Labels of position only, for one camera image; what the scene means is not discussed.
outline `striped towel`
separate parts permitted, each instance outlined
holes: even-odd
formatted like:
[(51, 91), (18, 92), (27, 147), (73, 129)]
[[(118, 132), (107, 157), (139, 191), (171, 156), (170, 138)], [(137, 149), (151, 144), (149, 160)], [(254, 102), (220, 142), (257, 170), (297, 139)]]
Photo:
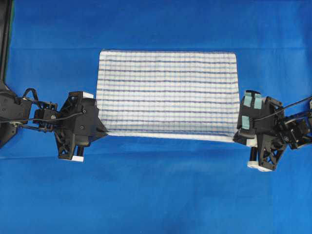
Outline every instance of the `striped towel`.
[(103, 50), (97, 105), (110, 135), (232, 142), (239, 112), (236, 56)]

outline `black cable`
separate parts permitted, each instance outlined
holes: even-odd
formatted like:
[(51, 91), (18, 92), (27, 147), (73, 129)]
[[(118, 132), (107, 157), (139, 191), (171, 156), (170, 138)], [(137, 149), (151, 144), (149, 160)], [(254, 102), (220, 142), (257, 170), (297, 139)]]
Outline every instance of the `black cable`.
[(0, 123), (12, 123), (12, 122), (24, 122), (24, 121), (58, 121), (58, 120), (65, 120), (72, 118), (74, 116), (79, 116), (82, 115), (83, 112), (75, 113), (67, 117), (62, 117), (62, 118), (55, 118), (55, 119), (42, 119), (42, 118), (27, 118), (27, 119), (16, 119), (16, 120), (5, 120), (5, 121), (0, 121)]
[(307, 97), (307, 98), (302, 99), (302, 100), (300, 100), (300, 101), (298, 101), (298, 102), (295, 102), (295, 103), (292, 103), (292, 104), (290, 104), (290, 105), (288, 105), (288, 106), (285, 106), (284, 108), (282, 108), (282, 109), (280, 109), (280, 110), (274, 112), (273, 114), (270, 114), (270, 115), (268, 115), (268, 116), (264, 116), (264, 117), (261, 117), (261, 118), (255, 118), (255, 119), (253, 119), (253, 121), (259, 121), (259, 120), (263, 120), (263, 119), (265, 119), (265, 118), (269, 118), (269, 117), (271, 117), (271, 116), (277, 115), (278, 113), (281, 113), (282, 111), (286, 110), (287, 108), (290, 108), (290, 107), (292, 107), (292, 106), (298, 105), (298, 104), (300, 104), (300, 103), (302, 103), (302, 102), (304, 102), (304, 101), (308, 101), (308, 100), (311, 100), (311, 99), (312, 99), (312, 96)]
[(23, 94), (23, 96), (22, 96), (22, 98), (25, 98), (30, 91), (33, 93), (34, 99), (38, 101), (37, 91), (35, 89), (33, 89), (33, 88), (26, 89), (24, 94)]
[[(27, 97), (27, 94), (28, 94), (30, 91), (32, 92), (33, 97), (34, 97), (35, 100), (31, 100), (30, 98)], [(25, 92), (24, 92), (24, 94), (23, 94), (23, 96), (22, 96), (21, 98), (33, 102), (34, 104), (36, 104), (36, 105), (39, 107), (39, 109), (42, 109), (41, 104), (40, 104), (40, 102), (39, 102), (39, 100), (38, 100), (37, 91), (36, 91), (35, 89), (33, 89), (33, 88), (28, 88), (28, 89), (26, 89)]]

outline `metal frame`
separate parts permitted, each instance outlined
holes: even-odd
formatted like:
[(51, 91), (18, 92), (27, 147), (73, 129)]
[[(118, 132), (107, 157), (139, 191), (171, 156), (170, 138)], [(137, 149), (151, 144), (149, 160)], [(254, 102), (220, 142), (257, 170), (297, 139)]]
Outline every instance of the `metal frame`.
[(4, 81), (13, 0), (0, 0), (0, 80)]

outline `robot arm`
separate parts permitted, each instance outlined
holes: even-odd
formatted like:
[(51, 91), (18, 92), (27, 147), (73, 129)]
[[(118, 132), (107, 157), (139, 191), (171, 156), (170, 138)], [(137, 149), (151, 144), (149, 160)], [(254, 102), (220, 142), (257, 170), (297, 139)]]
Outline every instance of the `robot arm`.
[(299, 149), (312, 143), (312, 102), (308, 111), (284, 115), (286, 108), (311, 99), (308, 97), (283, 108), (280, 101), (271, 97), (262, 98), (256, 91), (245, 92), (234, 141), (251, 147), (249, 167), (274, 171), (288, 145)]
[[(33, 93), (34, 99), (27, 97)], [(29, 119), (32, 104), (38, 106)], [(19, 128), (54, 132), (60, 159), (83, 161), (83, 151), (91, 142), (105, 137), (107, 130), (98, 118), (97, 102), (85, 92), (70, 92), (63, 107), (39, 101), (34, 89), (18, 97), (0, 80), (0, 148), (14, 137)], [(35, 126), (27, 125), (33, 121)]]

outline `blue fabric surface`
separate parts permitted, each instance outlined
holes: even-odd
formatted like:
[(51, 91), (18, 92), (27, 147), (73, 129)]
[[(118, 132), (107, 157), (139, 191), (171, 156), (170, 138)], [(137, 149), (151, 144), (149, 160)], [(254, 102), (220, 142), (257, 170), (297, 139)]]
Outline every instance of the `blue fabric surface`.
[[(240, 96), (289, 104), (312, 92), (310, 1), (16, 0), (6, 82), (63, 104), (95, 93), (105, 49), (231, 51)], [(294, 107), (287, 113), (307, 108)], [(274, 173), (239, 144), (107, 137), (83, 164), (54, 136), (20, 131), (0, 151), (0, 233), (312, 232), (312, 148)]]

